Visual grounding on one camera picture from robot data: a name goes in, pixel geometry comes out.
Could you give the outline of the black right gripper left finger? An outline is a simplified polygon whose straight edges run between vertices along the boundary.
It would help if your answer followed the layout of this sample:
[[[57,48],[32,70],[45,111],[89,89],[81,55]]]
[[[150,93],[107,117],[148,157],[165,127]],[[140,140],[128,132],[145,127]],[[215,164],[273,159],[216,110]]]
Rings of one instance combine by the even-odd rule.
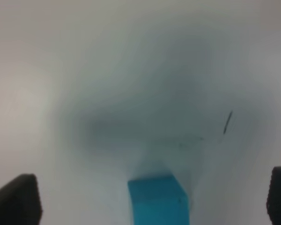
[[[21,174],[0,188],[0,225],[39,225],[43,210],[34,174]]]

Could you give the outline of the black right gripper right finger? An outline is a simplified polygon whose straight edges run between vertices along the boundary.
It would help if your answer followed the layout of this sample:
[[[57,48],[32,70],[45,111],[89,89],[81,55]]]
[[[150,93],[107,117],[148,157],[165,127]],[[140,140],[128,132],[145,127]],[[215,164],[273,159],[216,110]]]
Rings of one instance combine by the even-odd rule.
[[[273,225],[281,225],[281,166],[272,169],[266,210]]]

